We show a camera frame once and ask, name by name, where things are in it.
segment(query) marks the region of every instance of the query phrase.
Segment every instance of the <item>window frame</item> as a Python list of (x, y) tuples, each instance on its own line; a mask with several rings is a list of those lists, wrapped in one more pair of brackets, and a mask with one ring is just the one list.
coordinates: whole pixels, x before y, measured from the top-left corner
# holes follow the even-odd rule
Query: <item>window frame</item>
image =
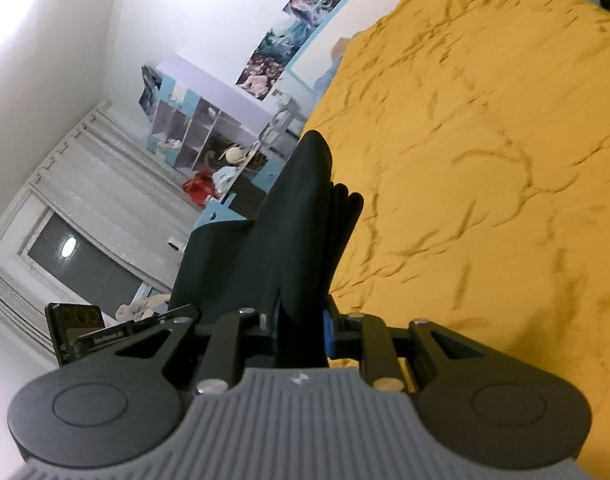
[[(35, 202), (33, 208), (36, 208), (37, 203), (40, 203), (40, 206), (42, 207), (41, 213), (38, 214), (35, 221), (32, 222), (31, 228), (22, 230), (22, 233), (11, 234), (11, 240), (6, 240), (8, 245), (10, 242), (14, 244), (14, 250), (5, 248), (4, 251), (2, 251), (2, 242), (5, 240), (5, 236), (8, 235), (9, 228), (14, 224), (14, 221), (17, 218), (25, 213), (25, 208), (28, 206), (29, 201)], [(15, 283), (13, 284), (19, 286), (18, 293), (25, 297), (25, 299), (37, 310), (42, 310), (45, 305), (41, 303), (40, 297), (26, 286), (24, 278), (34, 280), (35, 284), (39, 284), (43, 289), (53, 294), (55, 296), (54, 301), (90, 304), (89, 301), (79, 296), (58, 278), (52, 276), (46, 269), (41, 267), (29, 256), (29, 251), (38, 239), (38, 236), (55, 214), (57, 214), (57, 212), (46, 204), (37, 193), (33, 192), (31, 189), (25, 189), (18, 197), (18, 200), (10, 204), (9, 211), (1, 218), (1, 220), (4, 220), (3, 224), (0, 225), (0, 270), (2, 270), (4, 274), (8, 274), (8, 276), (14, 280)], [(79, 234), (83, 238), (86, 238), (84, 234), (80, 232)], [(14, 276), (13, 273), (9, 271), (10, 266), (15, 266), (17, 270), (24, 272), (25, 276)], [(151, 285), (142, 282), (132, 301), (147, 298), (152, 288)], [(105, 326), (111, 326), (117, 323), (115, 318), (109, 316), (109, 314), (102, 313), (102, 318), (105, 322)]]

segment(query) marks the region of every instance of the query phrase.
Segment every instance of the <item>bed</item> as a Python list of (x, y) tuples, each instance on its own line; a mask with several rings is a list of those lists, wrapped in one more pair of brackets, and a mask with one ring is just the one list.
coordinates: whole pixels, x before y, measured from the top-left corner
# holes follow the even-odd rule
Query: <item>bed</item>
[(584, 0), (402, 0), (307, 128), (365, 197), (332, 294), (426, 317), (588, 397), (610, 479), (610, 14)]

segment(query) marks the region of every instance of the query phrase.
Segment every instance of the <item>black cloth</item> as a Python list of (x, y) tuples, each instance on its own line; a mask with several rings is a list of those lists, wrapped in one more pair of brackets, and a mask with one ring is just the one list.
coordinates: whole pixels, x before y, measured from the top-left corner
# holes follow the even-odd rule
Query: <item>black cloth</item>
[(254, 218), (267, 194), (252, 184), (245, 176), (239, 176), (229, 189), (236, 193), (229, 208), (245, 218)]
[(323, 304), (363, 204), (332, 186), (331, 168), (323, 137), (305, 134), (253, 220), (192, 233), (169, 308), (193, 303), (211, 324), (252, 307), (277, 320), (275, 366), (324, 366)]

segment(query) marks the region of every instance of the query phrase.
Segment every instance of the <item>poster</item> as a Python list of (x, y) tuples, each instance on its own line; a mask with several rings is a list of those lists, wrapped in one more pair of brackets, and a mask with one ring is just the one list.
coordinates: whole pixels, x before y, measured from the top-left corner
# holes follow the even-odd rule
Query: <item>poster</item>
[(237, 86), (256, 99), (269, 94), (285, 67), (341, 0), (289, 0), (282, 18), (261, 40)]
[(149, 122), (153, 123), (159, 104), (157, 92), (160, 90), (160, 85), (162, 84), (163, 80), (156, 70), (150, 66), (142, 66), (140, 67), (140, 71), (143, 76), (143, 84), (145, 89), (138, 100), (138, 104), (145, 112)]

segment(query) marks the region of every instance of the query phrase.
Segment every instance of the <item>metal screw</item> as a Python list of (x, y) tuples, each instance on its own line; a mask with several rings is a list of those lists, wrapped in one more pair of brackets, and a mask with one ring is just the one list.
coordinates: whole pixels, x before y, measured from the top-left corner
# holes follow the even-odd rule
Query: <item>metal screw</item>
[(371, 385), (375, 390), (380, 392), (402, 392), (405, 389), (405, 383), (395, 377), (381, 377), (376, 379)]
[(229, 384), (223, 379), (204, 379), (196, 384), (196, 392), (201, 395), (216, 395), (229, 390)]

